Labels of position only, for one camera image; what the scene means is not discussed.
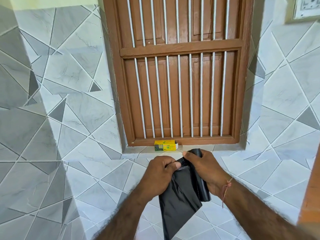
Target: forearm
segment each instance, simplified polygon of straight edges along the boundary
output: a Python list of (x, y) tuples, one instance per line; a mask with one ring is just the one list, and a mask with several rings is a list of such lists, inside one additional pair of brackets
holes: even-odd
[(252, 240), (315, 240), (271, 210), (234, 179), (224, 202)]
[(96, 240), (133, 240), (148, 200), (136, 187)]

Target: small cardboard box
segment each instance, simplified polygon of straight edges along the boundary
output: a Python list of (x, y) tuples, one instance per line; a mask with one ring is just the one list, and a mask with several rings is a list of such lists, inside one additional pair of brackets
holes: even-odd
[(154, 141), (155, 151), (175, 151), (178, 149), (178, 143), (175, 140), (156, 140)]

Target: hand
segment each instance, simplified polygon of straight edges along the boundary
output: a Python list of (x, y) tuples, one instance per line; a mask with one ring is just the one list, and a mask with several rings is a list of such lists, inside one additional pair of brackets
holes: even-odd
[(181, 163), (175, 162), (170, 156), (157, 156), (149, 162), (146, 172), (137, 185), (137, 189), (148, 202), (162, 194), (168, 187), (172, 174), (181, 167)]
[(231, 179), (231, 176), (219, 165), (211, 152), (201, 150), (202, 158), (191, 152), (183, 152), (183, 157), (190, 161), (200, 177), (207, 182), (210, 193), (221, 197), (222, 187)]

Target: door frame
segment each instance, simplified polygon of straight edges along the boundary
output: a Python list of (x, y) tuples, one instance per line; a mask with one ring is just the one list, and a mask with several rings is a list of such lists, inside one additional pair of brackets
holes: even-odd
[[(134, 133), (134, 125), (132, 119), (132, 108), (130, 106), (129, 94), (127, 89), (127, 80), (124, 69), (124, 59), (137, 57), (139, 52), (140, 57), (154, 57), (166, 56), (176, 54), (190, 54), (199, 52), (221, 52), (221, 51), (235, 51), (236, 52), (236, 68), (234, 73), (234, 92), (232, 98), (233, 112), (232, 112), (232, 128), (231, 135), (227, 136), (203, 136), (203, 137), (183, 137), (174, 139), (178, 144), (183, 145), (202, 145), (202, 144), (235, 144), (240, 141), (240, 129), (242, 122), (242, 110), (246, 87), (246, 76), (249, 60), (250, 50), (250, 36), (251, 36), (251, 20), (253, 12), (254, 0), (240, 0), (239, 18), (238, 18), (238, 37), (241, 39), (227, 39), (227, 40), (211, 40), (195, 41), (190, 43), (176, 43), (148, 46), (146, 54), (146, 47), (137, 48), (122, 48), (121, 34), (119, 28), (119, 17), (117, 13), (116, 0), (103, 0), (103, 5), (106, 14), (107, 32), (110, 41), (110, 48), (113, 57), (114, 74), (119, 96), (119, 103), (121, 107), (121, 115), (123, 126), (128, 142), (128, 146), (153, 146), (154, 138), (136, 139)], [(171, 137), (164, 137), (163, 140), (172, 139)]]

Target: black plastic bag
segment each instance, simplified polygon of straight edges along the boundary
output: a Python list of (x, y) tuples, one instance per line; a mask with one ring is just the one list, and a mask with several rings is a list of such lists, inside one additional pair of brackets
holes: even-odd
[[(200, 149), (189, 152), (202, 157)], [(170, 240), (200, 209), (201, 202), (211, 200), (206, 182), (184, 157), (177, 160), (181, 168), (174, 172), (167, 189), (159, 195), (164, 240)]]

